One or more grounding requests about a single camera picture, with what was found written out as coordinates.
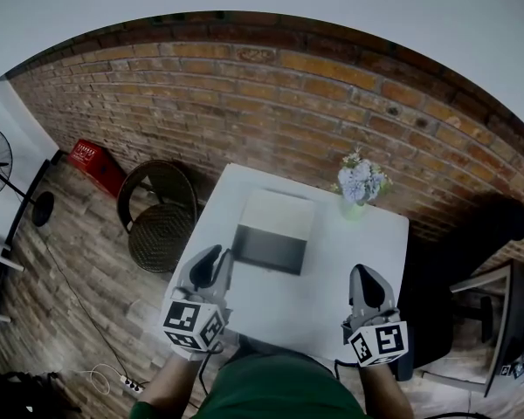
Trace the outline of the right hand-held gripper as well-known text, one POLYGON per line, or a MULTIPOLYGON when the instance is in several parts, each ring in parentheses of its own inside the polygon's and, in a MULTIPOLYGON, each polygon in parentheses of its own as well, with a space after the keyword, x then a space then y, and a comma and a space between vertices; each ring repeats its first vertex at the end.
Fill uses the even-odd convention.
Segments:
POLYGON ((343 342, 354 352, 359 367, 387 364, 408 353, 407 323, 401 320, 392 288, 381 274, 357 264, 349 276, 349 304, 352 315, 341 324, 343 342))

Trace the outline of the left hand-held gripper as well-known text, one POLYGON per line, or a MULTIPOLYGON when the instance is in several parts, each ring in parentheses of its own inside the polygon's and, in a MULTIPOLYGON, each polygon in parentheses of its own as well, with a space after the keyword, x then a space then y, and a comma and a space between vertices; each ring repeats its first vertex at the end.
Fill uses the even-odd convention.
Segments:
POLYGON ((186 262, 166 293, 161 329, 172 345, 209 352, 219 342, 231 315, 225 295, 231 286, 234 256, 213 245, 186 262))

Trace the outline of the grey drawer box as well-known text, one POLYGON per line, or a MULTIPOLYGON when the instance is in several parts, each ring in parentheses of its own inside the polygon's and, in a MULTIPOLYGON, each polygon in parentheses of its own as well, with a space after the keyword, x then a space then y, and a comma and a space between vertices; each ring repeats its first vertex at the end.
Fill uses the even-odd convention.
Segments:
POLYGON ((304 197, 256 189, 247 197, 232 242, 236 261, 299 276, 315 216, 304 197))

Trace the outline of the person's right forearm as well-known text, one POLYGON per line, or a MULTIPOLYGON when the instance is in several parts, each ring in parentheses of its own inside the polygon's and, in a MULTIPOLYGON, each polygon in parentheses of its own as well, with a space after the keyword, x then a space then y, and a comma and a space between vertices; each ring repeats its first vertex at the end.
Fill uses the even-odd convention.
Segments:
POLYGON ((373 419, 414 419, 414 412, 388 365, 360 367, 366 414, 373 419))

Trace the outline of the person's left forearm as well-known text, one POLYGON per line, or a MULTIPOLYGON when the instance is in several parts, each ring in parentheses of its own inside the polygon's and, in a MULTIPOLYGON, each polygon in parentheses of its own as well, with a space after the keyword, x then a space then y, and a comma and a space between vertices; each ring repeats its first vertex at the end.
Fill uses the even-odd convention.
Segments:
POLYGON ((141 394, 140 400, 180 419, 187 408, 201 361, 172 354, 141 394))

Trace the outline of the person's left hand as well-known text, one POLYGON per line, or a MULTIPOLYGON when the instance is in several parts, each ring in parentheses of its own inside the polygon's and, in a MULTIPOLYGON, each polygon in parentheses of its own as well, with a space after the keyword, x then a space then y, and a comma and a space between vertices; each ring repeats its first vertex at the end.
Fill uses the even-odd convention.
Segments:
POLYGON ((186 361, 204 361, 208 354, 215 349, 215 346, 201 349, 185 346, 183 343, 173 343, 171 349, 175 354, 184 358, 186 361))

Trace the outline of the brown wicker chair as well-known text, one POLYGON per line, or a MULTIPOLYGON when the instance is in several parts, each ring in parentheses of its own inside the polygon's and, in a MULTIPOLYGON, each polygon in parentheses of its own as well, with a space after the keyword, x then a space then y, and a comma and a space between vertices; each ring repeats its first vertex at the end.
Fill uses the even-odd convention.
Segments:
POLYGON ((116 209, 134 262, 152 273, 173 272, 199 218, 197 193, 182 167, 164 160, 137 166, 121 185, 116 209), (156 204, 132 217, 138 188, 154 195, 156 204))

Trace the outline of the pale green vase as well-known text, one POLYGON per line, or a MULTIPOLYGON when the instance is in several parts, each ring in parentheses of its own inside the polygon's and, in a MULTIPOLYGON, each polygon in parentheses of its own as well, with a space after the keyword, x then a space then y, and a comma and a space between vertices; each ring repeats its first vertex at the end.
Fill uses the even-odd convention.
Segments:
POLYGON ((367 204, 359 204, 356 202, 350 202, 345 198, 340 200, 340 212, 341 215, 349 221, 358 221, 365 213, 367 204))

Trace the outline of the black office chair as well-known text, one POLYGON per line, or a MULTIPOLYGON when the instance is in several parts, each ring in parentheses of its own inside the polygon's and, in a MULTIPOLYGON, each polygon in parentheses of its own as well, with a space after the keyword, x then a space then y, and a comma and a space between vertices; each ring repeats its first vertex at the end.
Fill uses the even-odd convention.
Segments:
POLYGON ((524 239, 524 204, 500 196, 429 247, 408 253, 397 307, 407 322, 410 350, 390 363, 397 381, 445 357, 452 348, 454 304, 450 287, 468 278, 511 241, 524 239))

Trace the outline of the blue artificial flowers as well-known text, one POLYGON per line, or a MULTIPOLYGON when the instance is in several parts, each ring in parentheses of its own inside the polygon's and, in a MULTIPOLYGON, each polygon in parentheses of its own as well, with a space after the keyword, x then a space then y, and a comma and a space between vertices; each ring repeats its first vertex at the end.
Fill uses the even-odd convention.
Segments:
POLYGON ((374 201, 392 186, 391 179, 377 163, 362 156, 357 148, 341 159, 336 182, 331 190, 350 204, 374 201))

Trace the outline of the white power strip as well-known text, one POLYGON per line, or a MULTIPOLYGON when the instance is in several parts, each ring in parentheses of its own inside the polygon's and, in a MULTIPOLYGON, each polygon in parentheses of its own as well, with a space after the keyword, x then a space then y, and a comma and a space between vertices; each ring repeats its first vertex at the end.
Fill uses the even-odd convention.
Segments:
POLYGON ((143 386, 140 383, 125 375, 120 376, 120 381, 124 388, 135 395, 140 395, 143 392, 143 386))

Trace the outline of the person's green shirt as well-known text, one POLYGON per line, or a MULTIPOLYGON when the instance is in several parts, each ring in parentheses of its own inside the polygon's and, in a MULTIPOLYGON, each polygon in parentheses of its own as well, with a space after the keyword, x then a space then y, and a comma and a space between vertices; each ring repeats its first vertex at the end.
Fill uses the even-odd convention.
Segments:
MULTIPOLYGON (((139 400, 129 419, 178 419, 139 400)), ((320 363, 251 354, 224 365, 194 419, 373 419, 320 363)))

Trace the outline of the black desk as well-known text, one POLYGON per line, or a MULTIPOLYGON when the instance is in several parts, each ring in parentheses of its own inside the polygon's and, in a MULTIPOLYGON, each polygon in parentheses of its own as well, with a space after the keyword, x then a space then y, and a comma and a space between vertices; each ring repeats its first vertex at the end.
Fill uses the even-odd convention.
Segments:
POLYGON ((512 362, 524 351, 524 264, 510 260, 492 271, 458 282, 450 290, 464 292, 497 281, 505 283, 505 291, 500 329, 486 380, 469 381, 435 374, 429 369, 421 372, 421 378, 483 396, 498 395, 524 382, 524 373, 516 377, 512 372, 512 362))

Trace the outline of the black equipment stand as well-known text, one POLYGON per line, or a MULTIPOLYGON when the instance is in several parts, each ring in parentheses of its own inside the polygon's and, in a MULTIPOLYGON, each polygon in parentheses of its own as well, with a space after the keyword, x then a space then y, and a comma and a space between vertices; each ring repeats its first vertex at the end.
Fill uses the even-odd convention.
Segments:
POLYGON ((0 419, 70 419, 81 414, 57 385, 59 374, 0 374, 0 419))

